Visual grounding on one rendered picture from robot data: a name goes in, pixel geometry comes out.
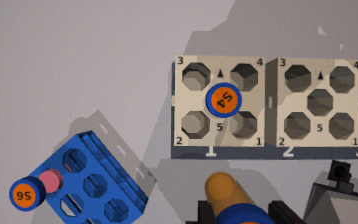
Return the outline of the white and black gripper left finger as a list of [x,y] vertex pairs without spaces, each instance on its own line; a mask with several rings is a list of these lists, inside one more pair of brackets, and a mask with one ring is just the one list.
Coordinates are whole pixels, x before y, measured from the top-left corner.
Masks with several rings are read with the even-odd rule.
[[185,224],[217,224],[211,203],[198,200],[198,221],[186,221]]

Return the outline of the blue tube rack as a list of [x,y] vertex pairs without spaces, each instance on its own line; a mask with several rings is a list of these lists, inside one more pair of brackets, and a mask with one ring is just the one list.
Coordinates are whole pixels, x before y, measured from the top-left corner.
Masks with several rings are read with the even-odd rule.
[[[45,200],[65,224],[131,224],[144,213],[149,198],[93,131],[75,134],[28,176],[48,169],[63,176],[63,187]],[[61,208],[62,200],[75,216]]]

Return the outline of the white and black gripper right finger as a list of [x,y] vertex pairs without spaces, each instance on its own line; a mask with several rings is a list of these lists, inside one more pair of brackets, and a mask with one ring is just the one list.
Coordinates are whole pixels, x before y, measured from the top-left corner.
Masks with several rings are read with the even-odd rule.
[[268,205],[268,215],[275,224],[306,224],[283,201],[272,201]]

